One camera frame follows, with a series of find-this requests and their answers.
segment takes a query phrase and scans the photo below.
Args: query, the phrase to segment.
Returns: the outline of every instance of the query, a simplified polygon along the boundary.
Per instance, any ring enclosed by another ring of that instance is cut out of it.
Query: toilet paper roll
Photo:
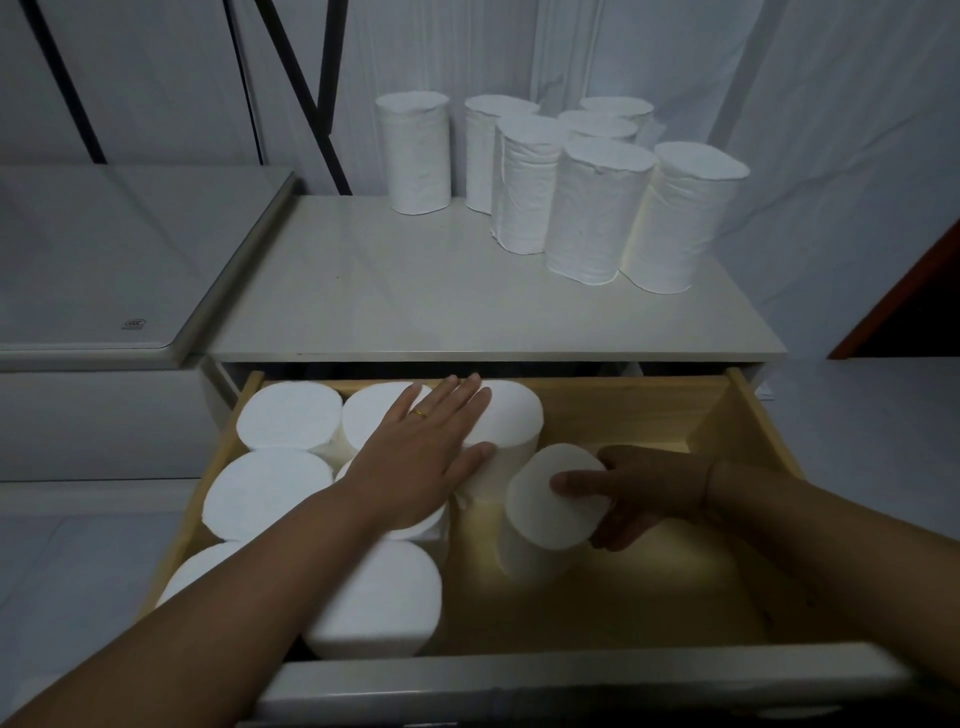
[[[390,207],[404,215],[450,204],[448,102],[435,91],[388,93],[376,100]]]
[[[315,381],[281,381],[257,392],[240,413],[237,436],[249,449],[305,449],[320,455],[340,427],[344,403]]]
[[[210,548],[205,548],[200,553],[194,554],[189,559],[180,564],[180,568],[174,571],[174,575],[167,582],[163,594],[157,601],[156,606],[160,606],[174,594],[182,592],[197,579],[213,570],[214,567],[225,562],[230,556],[243,548],[243,544],[235,541],[228,541],[225,544],[217,544]]]
[[[632,96],[588,96],[580,101],[580,106],[587,111],[619,116],[636,124],[637,131],[633,139],[635,144],[640,143],[644,129],[654,113],[653,104]]]
[[[337,473],[337,480],[342,479],[347,474],[352,462],[350,460],[340,469],[340,472]],[[416,544],[429,554],[438,567],[443,566],[450,551],[449,502],[444,503],[421,522],[415,523],[409,528],[389,531],[384,538],[388,541],[409,541],[411,544]]]
[[[413,384],[412,381],[385,381],[371,384],[347,399],[340,417],[340,432],[337,440],[345,444],[345,450],[350,451],[348,460],[367,444],[373,431],[383,422],[383,416],[387,414],[387,410],[411,384]],[[424,384],[410,409],[415,409],[430,392],[431,388]]]
[[[493,237],[511,253],[542,253],[566,127],[545,116],[508,116],[496,128]]]
[[[541,584],[560,575],[607,514],[609,498],[570,498],[550,489],[555,473],[584,470],[604,467],[586,450],[561,443],[542,449],[510,481],[497,537],[497,559],[508,577]]]
[[[656,161],[647,150],[622,141],[567,141],[557,165],[546,267],[587,285],[616,278]]]
[[[303,640],[327,660],[412,657],[437,628],[442,592],[440,572],[421,548],[380,542]]]
[[[217,475],[206,493],[203,521],[224,541],[251,541],[332,482],[330,466],[317,455],[257,449]]]
[[[503,116],[535,114],[540,104],[513,96],[488,94],[464,102],[467,107],[467,207],[492,211],[493,141],[496,120]]]
[[[566,126],[571,136],[601,136],[627,142],[636,137],[636,124],[608,113],[575,109],[564,111],[557,120]]]
[[[496,445],[484,466],[460,486],[468,500],[502,503],[511,478],[533,457],[543,430],[543,405],[533,390],[509,379],[492,379],[491,400],[464,447],[482,442]]]
[[[551,551],[523,538],[510,521],[503,519],[496,535],[496,563],[515,584],[538,587],[547,584],[577,560],[583,545]]]
[[[634,284],[652,293],[682,293],[736,196],[746,164],[691,141],[654,148],[657,165],[620,261]]]

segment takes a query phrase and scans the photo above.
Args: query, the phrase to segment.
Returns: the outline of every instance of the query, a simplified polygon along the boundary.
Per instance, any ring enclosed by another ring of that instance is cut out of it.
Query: black metal frame
[[[283,23],[276,12],[273,0],[256,0],[256,7],[263,18],[270,40],[274,44],[276,54],[280,58],[287,80],[294,89],[300,110],[313,133],[320,153],[324,156],[326,168],[330,177],[341,195],[351,195],[350,185],[340,160],[330,141],[330,131],[333,129],[333,111],[337,97],[337,82],[340,75],[340,58],[343,54],[344,31],[347,26],[348,0],[328,0],[326,6],[326,27],[324,29],[324,55],[321,60],[320,90],[317,94],[318,104],[313,101],[313,94],[303,78],[300,63],[294,53],[290,39],[283,30]]]
[[[104,156],[104,150],[100,148],[100,141],[97,134],[93,131],[90,119],[84,110],[84,104],[80,100],[80,94],[73,85],[73,79],[66,69],[63,57],[60,55],[60,49],[54,41],[53,34],[50,33],[50,27],[47,25],[43,12],[40,11],[40,5],[36,0],[20,0],[20,8],[30,24],[30,29],[34,32],[34,38],[43,58],[46,59],[50,67],[50,73],[53,74],[54,81],[57,82],[57,88],[60,89],[60,95],[63,96],[63,102],[66,104],[70,116],[73,117],[73,123],[77,127],[77,133],[84,142],[86,152],[90,155],[90,160],[95,164],[106,164],[107,158]]]
[[[240,53],[240,41],[237,39],[236,27],[233,22],[233,7],[230,0],[224,0],[224,15],[227,17],[227,27],[230,30],[230,40],[233,41],[233,53],[237,58],[237,69],[240,71],[240,83],[243,84],[243,95],[247,99],[247,114],[250,115],[250,126],[253,129],[253,143],[256,144],[256,158],[263,166],[263,152],[260,150],[260,134],[256,131],[256,120],[253,118],[253,105],[250,103],[250,90],[247,88],[247,71],[243,64],[243,55]]]

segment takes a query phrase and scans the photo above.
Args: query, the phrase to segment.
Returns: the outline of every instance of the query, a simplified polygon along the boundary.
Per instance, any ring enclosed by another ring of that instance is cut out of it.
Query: left hand
[[[407,528],[440,508],[494,451],[492,443],[463,449],[490,404],[479,375],[463,382],[447,377],[411,411],[419,392],[419,384],[403,391],[342,481],[377,510],[387,530]]]

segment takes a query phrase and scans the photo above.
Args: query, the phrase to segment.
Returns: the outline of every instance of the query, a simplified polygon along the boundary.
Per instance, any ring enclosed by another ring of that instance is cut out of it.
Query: cabinet top
[[[223,320],[221,361],[741,361],[785,349],[712,257],[662,296],[587,286],[491,238],[456,199],[401,215],[383,197],[301,197]]]

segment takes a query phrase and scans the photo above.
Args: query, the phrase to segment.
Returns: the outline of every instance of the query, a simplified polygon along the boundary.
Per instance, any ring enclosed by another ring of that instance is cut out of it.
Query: white floor
[[[960,539],[960,359],[787,361],[768,383],[813,483]]]
[[[179,522],[178,513],[0,517],[0,720],[19,695],[131,624]]]
[[[765,405],[810,480],[960,538],[960,359],[788,361],[768,382]],[[147,497],[148,510],[187,490]],[[54,487],[41,506],[67,500]],[[0,497],[0,719],[131,623],[180,520],[29,512]]]

